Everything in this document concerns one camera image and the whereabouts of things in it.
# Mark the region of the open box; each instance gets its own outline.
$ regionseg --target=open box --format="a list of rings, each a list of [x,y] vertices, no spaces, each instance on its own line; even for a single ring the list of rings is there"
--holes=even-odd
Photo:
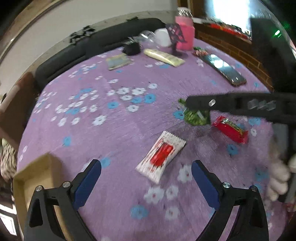
[[[27,212],[35,188],[38,185],[43,186],[45,189],[61,186],[64,181],[61,170],[61,161],[57,157],[46,153],[32,161],[26,168],[15,175],[13,195],[22,233],[24,233]],[[54,209],[66,240],[71,241],[60,208],[54,206]]]

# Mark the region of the purple tablecloth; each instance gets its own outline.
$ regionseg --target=purple tablecloth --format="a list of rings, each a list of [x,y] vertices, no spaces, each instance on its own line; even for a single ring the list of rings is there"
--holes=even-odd
[[[225,114],[249,130],[249,142],[238,145],[211,126],[185,123],[177,100],[197,94],[268,90],[229,55],[200,40],[195,45],[227,61],[247,84],[232,87],[190,53],[177,68],[141,53],[132,57],[131,65],[108,71],[105,58],[121,52],[116,49],[78,64],[43,90],[22,137],[18,171],[51,152],[61,159],[66,178],[72,180],[87,162],[101,160],[102,174],[79,209],[97,240],[195,240],[213,214],[191,175],[196,159],[221,181],[239,188],[254,184],[264,196],[270,123]],[[220,114],[211,113],[212,121]],[[135,167],[164,130],[187,143],[155,185]],[[285,222],[279,203],[273,204],[267,217],[270,240],[275,240]]]

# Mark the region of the metal screw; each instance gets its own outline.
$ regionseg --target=metal screw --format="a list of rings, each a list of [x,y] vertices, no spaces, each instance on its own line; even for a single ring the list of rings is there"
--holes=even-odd
[[[36,192],[41,191],[41,190],[42,190],[42,186],[37,186],[37,187],[35,188],[35,190],[36,190]]]
[[[213,106],[214,104],[216,104],[216,101],[214,99],[212,99],[210,102],[209,102],[209,106]]]
[[[254,192],[257,192],[258,188],[256,186],[251,186],[251,190],[254,191]]]
[[[224,182],[224,183],[222,183],[222,185],[225,188],[230,188],[231,187],[230,183],[228,183],[228,182]]]
[[[64,187],[64,188],[67,188],[67,187],[69,187],[70,185],[71,185],[70,182],[64,182],[64,183],[63,183],[63,187]]]

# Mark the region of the brown chair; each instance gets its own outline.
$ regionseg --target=brown chair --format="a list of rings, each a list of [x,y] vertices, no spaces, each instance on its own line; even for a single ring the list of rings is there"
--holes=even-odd
[[[33,74],[25,73],[0,104],[0,138],[7,140],[16,150],[26,127],[28,111],[37,97],[34,82]]]

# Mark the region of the white candy wrapper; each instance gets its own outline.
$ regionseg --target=white candy wrapper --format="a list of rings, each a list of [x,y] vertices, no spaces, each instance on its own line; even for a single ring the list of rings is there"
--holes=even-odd
[[[137,165],[136,170],[158,184],[165,167],[185,143],[186,141],[181,138],[164,131],[145,158]]]

